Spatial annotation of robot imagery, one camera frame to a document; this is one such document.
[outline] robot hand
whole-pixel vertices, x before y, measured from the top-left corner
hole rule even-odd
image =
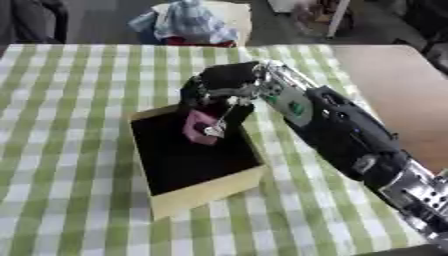
[[[253,69],[258,64],[254,61],[213,66],[187,81],[181,89],[179,111],[188,115],[195,110],[196,116],[216,119],[195,121],[195,131],[224,138],[241,125],[254,109],[251,100],[255,98],[257,78]]]
[[[362,182],[429,242],[448,251],[448,171],[432,174],[362,108],[283,63],[207,68],[182,88],[179,111],[217,117],[195,129],[223,138],[252,112],[250,101],[257,97],[337,170]]]

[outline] fabric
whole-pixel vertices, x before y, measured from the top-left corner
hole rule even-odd
[[[13,45],[0,61],[1,255],[352,255],[423,243],[261,101],[259,187],[151,223],[131,113],[176,104],[206,66],[279,59],[368,105],[325,45]]]
[[[134,19],[128,25],[137,33],[140,43],[159,45],[161,42],[154,36],[154,25],[158,14],[150,10]]]
[[[154,35],[160,41],[181,37],[186,43],[218,44],[236,41],[237,31],[214,16],[201,5],[201,0],[181,0],[172,3],[165,14],[160,14]]]

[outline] cardboard box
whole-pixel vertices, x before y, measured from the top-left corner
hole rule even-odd
[[[177,106],[132,115],[152,219],[172,216],[258,186],[268,167],[243,128],[215,146],[190,142]]]

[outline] green checkered tablecloth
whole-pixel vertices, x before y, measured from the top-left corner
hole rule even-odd
[[[368,106],[328,46],[13,45],[0,62],[0,255],[351,255],[423,240],[264,102],[258,188],[154,223],[126,117],[213,64],[279,59]]]

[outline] pink object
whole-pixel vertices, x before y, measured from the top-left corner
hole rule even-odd
[[[198,122],[213,125],[216,123],[216,121],[216,118],[211,117],[205,113],[197,110],[191,110],[190,114],[188,114],[187,121],[185,122],[183,132],[185,136],[187,136],[188,139],[190,139],[190,141],[192,142],[204,145],[214,145],[218,138],[201,134],[194,129],[194,125]]]

